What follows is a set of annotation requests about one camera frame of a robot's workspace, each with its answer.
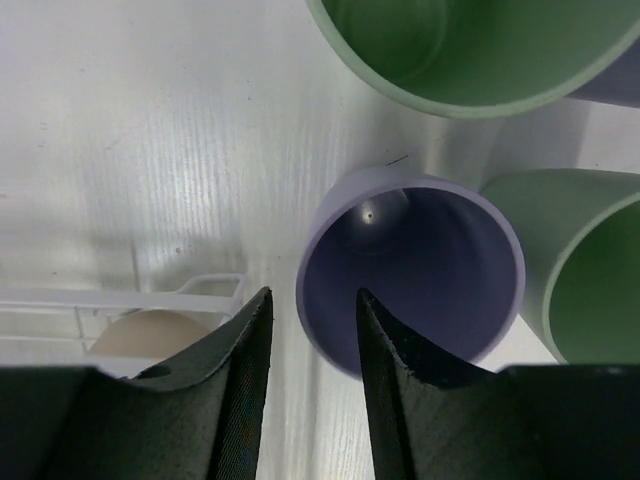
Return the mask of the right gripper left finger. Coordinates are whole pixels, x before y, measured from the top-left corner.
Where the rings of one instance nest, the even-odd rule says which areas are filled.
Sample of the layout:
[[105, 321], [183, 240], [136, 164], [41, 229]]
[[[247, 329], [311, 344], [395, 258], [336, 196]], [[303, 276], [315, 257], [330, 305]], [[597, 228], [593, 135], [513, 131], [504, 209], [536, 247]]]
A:
[[260, 289], [226, 324], [137, 376], [1, 371], [5, 479], [252, 479], [273, 331]]

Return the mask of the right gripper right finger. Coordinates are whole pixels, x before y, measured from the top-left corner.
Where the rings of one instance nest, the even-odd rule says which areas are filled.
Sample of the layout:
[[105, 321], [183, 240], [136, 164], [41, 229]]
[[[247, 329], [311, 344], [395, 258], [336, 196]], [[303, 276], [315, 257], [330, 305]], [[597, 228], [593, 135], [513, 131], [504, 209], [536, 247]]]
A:
[[379, 479], [635, 479], [635, 365], [491, 372], [357, 294], [357, 334]]

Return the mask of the purple cup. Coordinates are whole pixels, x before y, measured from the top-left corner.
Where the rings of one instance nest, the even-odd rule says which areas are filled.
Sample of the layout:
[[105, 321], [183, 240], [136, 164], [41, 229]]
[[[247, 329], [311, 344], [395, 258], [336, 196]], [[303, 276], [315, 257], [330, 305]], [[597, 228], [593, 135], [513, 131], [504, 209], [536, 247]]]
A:
[[638, 108], [640, 105], [640, 41], [568, 98]]
[[296, 306], [317, 351], [359, 377], [359, 290], [438, 346], [478, 361], [511, 327], [525, 277], [515, 231], [489, 200], [434, 176], [368, 167], [337, 181], [318, 207]]

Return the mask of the green cup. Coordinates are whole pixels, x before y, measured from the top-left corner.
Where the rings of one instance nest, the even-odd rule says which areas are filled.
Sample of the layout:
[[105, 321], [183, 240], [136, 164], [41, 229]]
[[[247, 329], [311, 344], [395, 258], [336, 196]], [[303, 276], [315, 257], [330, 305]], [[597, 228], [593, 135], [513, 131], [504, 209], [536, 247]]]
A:
[[310, 1], [331, 48], [411, 109], [485, 119], [579, 89], [639, 38], [636, 1]]
[[526, 263], [521, 316], [561, 363], [639, 361], [639, 176], [543, 169], [482, 194], [513, 227]]

